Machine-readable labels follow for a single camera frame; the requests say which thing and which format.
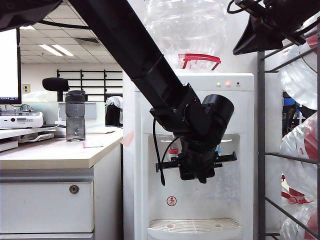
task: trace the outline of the gray water bottle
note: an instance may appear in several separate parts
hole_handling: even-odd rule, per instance
[[[83,141],[86,139],[85,91],[69,91],[65,96],[66,140]]]

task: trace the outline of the electrical outlet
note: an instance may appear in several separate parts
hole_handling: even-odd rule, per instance
[[[30,84],[22,84],[22,93],[23,94],[30,93]]]

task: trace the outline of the monitor screen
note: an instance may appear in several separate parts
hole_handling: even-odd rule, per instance
[[[0,104],[21,104],[20,33],[0,32]]]

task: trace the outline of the robotic arm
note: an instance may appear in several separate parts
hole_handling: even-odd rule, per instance
[[[174,167],[179,167],[181,178],[206,183],[215,175],[214,168],[221,167],[217,163],[228,160],[219,160],[215,150],[234,112],[233,104],[215,94],[201,103],[189,84],[182,85],[126,0],[69,1],[151,103],[156,121],[180,137],[182,153]],[[2,0],[0,31],[34,24],[61,2]],[[158,167],[162,173],[166,166],[159,163]]]
[[[232,0],[227,12],[250,14],[248,25],[233,49],[234,55],[281,49],[288,39],[296,45],[306,42],[304,34],[315,27],[318,19],[305,29],[299,30],[307,19],[320,11],[319,0]],[[230,10],[232,3],[240,9]]]

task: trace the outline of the ceiling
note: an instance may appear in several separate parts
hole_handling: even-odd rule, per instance
[[[71,25],[87,26],[73,6],[65,0],[44,20]],[[96,38],[92,30],[50,26],[41,23],[33,25],[34,30],[20,29],[21,62],[32,64],[50,63],[102,63],[114,64],[116,60],[102,45],[79,44],[75,38]],[[39,45],[60,45],[74,56],[56,56]]]

